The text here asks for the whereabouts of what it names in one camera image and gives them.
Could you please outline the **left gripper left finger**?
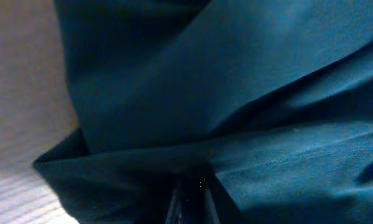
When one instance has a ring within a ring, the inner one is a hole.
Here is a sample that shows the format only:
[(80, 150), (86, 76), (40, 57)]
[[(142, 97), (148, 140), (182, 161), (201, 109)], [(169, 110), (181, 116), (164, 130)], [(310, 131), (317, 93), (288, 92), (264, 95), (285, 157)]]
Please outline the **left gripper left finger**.
[(168, 207), (165, 224), (182, 224), (182, 191), (180, 187), (173, 190), (170, 205)]

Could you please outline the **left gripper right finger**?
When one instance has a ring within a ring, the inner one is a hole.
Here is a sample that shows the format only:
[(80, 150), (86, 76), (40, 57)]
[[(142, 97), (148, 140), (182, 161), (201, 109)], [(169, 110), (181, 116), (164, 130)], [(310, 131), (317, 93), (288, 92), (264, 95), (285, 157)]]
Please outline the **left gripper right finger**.
[(205, 186), (205, 223), (206, 224), (220, 224), (217, 210), (212, 198), (212, 194), (208, 185)]

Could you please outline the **black leggings with red waistband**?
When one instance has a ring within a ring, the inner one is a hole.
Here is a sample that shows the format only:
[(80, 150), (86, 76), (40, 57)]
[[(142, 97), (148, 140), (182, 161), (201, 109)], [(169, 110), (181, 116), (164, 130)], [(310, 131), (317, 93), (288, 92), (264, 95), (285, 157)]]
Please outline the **black leggings with red waistband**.
[(56, 1), (80, 223), (373, 223), (373, 0)]

